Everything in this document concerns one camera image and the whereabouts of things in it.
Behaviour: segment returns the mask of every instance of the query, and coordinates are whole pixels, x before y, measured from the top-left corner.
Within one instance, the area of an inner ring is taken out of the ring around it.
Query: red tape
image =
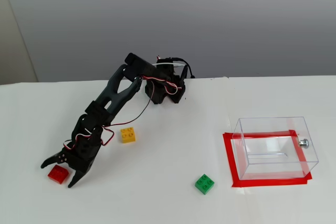
[[[295,150],[298,154],[299,161],[306,161],[305,155],[302,149],[298,146],[297,134],[295,131],[290,130],[288,132],[270,132],[270,133],[248,133],[244,134],[247,138],[262,138],[272,136],[291,136]],[[309,179],[312,179],[311,174],[308,173],[304,178],[287,178],[287,179],[246,179],[240,180],[235,163],[235,156],[233,154],[231,139],[233,139],[232,133],[224,133],[224,144],[226,148],[227,159],[231,170],[233,184],[232,187],[253,187],[253,186],[289,186],[289,185],[304,185],[307,184]],[[306,164],[302,164],[302,171],[305,173]]]

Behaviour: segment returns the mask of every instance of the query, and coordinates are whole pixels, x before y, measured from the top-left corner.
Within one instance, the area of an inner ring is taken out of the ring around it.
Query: yellow lego brick
[[[135,133],[133,127],[121,129],[121,141],[123,143],[135,142]]]

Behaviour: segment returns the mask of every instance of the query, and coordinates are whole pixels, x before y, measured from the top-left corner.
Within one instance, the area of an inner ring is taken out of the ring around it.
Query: cable
[[[154,95],[154,90],[155,90],[154,82],[151,81],[151,83],[152,83],[152,85],[153,85],[153,92],[152,92],[152,95],[151,95],[151,97],[150,97],[150,99],[149,99],[149,101],[148,101],[146,107],[143,109],[143,111],[140,113],[140,115],[138,115],[136,118],[134,118],[133,120],[131,120],[131,121],[129,121],[129,122],[125,122],[125,123],[115,123],[115,124],[111,124],[111,125],[108,125],[108,126],[104,126],[104,127],[103,127],[105,130],[107,130],[107,131],[113,133],[112,136],[106,141],[106,143],[103,143],[103,141],[101,141],[101,144],[102,144],[103,146],[106,146],[106,145],[112,140],[112,138],[114,137],[114,131],[111,130],[111,129],[109,129],[108,127],[116,126],[116,125],[125,125],[125,124],[128,124],[128,123],[134,122],[136,119],[138,119],[138,118],[142,115],[142,113],[143,113],[143,112],[145,111],[145,109],[148,107],[148,105],[149,105],[149,103],[151,102],[151,100],[152,100],[152,98],[153,98],[153,95]]]
[[[189,71],[190,71],[190,78],[192,78],[192,79],[194,79],[195,78],[195,76],[193,76],[193,73],[191,72],[191,67],[190,67],[190,65],[188,64],[188,62],[186,62],[184,59],[181,59],[181,58],[172,58],[172,60],[175,60],[175,61],[182,61],[182,62],[184,62],[187,66],[188,66],[188,68],[189,68]]]
[[[174,84],[174,83],[172,83],[172,82],[170,82],[170,81],[166,81],[166,80],[164,80],[164,79],[159,79],[159,78],[155,78],[155,77],[148,77],[148,76],[142,76],[142,77],[143,77],[144,80],[150,80],[150,79],[153,79],[153,80],[156,80],[156,81],[166,82],[168,85],[170,85],[170,86],[172,86],[172,87],[174,87],[174,88],[176,89],[175,93],[171,93],[171,92],[168,91],[167,87],[164,86],[164,88],[165,88],[165,90],[166,90],[166,92],[167,92],[168,94],[176,94],[176,93],[178,92],[179,89],[182,89],[181,87],[178,87],[176,84]]]
[[[176,67],[184,67],[185,64],[180,64],[180,63],[172,63],[172,62],[162,62],[162,63],[155,63],[152,64],[153,66],[157,66],[157,65],[174,65]]]
[[[111,125],[103,126],[103,127],[102,127],[104,130],[107,130],[107,131],[109,131],[109,132],[112,132],[112,136],[111,136],[105,143],[103,142],[102,139],[100,139],[100,141],[101,141],[101,145],[102,145],[102,146],[106,146],[106,145],[112,140],[112,138],[113,138],[114,135],[115,135],[114,131],[111,130],[111,129],[109,129],[108,127],[116,126],[116,125],[125,125],[125,124],[128,124],[128,123],[134,122],[136,119],[138,119],[138,118],[142,115],[142,113],[143,113],[143,112],[145,111],[145,109],[148,107],[148,105],[149,105],[149,103],[151,102],[151,100],[152,100],[152,98],[153,98],[153,95],[154,95],[155,86],[154,86],[153,81],[151,81],[151,83],[153,84],[153,92],[152,92],[152,95],[151,95],[151,97],[150,97],[150,99],[149,99],[149,101],[148,101],[146,107],[143,109],[143,111],[140,113],[140,115],[138,115],[136,118],[134,118],[133,120],[131,120],[131,121],[129,121],[129,122],[125,122],[125,123],[115,123],[115,124],[111,124]],[[76,144],[76,142],[78,141],[78,136],[83,136],[83,137],[85,137],[85,138],[90,138],[90,136],[91,136],[92,133],[89,132],[87,129],[85,129],[85,130],[86,130],[88,133],[90,133],[90,134],[89,134],[89,135],[84,135],[84,134],[81,134],[81,133],[77,134],[76,137],[75,137],[75,144]],[[68,149],[68,150],[72,150],[73,148],[75,148],[75,145],[73,145],[72,148],[70,148],[69,146],[66,145],[66,143],[67,143],[67,142],[70,142],[70,141],[71,141],[71,140],[66,140],[66,141],[64,141],[64,143],[63,143],[63,146],[64,146],[66,149]]]
[[[76,142],[78,141],[78,136],[83,136],[83,137],[85,137],[85,138],[89,138],[90,136],[91,136],[91,134],[90,135],[83,135],[83,134],[81,134],[81,133],[79,133],[79,134],[77,134],[76,135],[76,137],[75,137],[75,144],[76,144]],[[75,144],[72,146],[72,148],[70,148],[69,146],[67,146],[65,143],[67,143],[67,142],[70,142],[71,141],[71,139],[70,140],[66,140],[66,141],[64,141],[64,143],[63,143],[63,146],[66,148],[66,149],[68,149],[68,150],[72,150],[73,148],[75,148]]]

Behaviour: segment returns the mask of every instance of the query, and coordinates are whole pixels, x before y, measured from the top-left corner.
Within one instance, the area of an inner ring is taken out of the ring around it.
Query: black wire
[[[153,92],[152,92],[152,95],[151,95],[151,97],[149,98],[149,101],[148,101],[146,107],[143,109],[143,111],[140,113],[140,115],[138,115],[136,118],[134,118],[133,120],[131,120],[131,121],[129,121],[129,122],[125,122],[125,123],[115,123],[115,124],[108,125],[108,126],[106,126],[106,127],[116,126],[116,125],[125,125],[125,124],[129,124],[129,123],[131,123],[131,122],[134,122],[136,119],[138,119],[138,118],[142,115],[142,113],[147,109],[149,103],[151,102],[151,100],[152,100],[152,98],[153,98],[154,90],[155,90],[155,86],[154,86],[153,81],[151,81],[151,83],[152,83],[152,85],[153,85]]]
[[[186,62],[184,59],[181,59],[181,58],[172,58],[172,60],[174,60],[174,61],[182,61],[182,62],[186,63],[186,65],[188,66],[189,71],[190,71],[190,75],[191,75],[190,78],[195,79],[195,76],[194,76],[193,73],[191,72],[191,67],[190,67],[190,65],[188,64],[188,62]]]

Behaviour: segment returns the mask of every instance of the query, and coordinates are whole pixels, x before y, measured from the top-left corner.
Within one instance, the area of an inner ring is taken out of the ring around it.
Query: green lego brick
[[[208,176],[203,174],[202,177],[198,179],[195,183],[195,186],[198,190],[200,190],[204,195],[214,186],[215,182],[213,182]]]

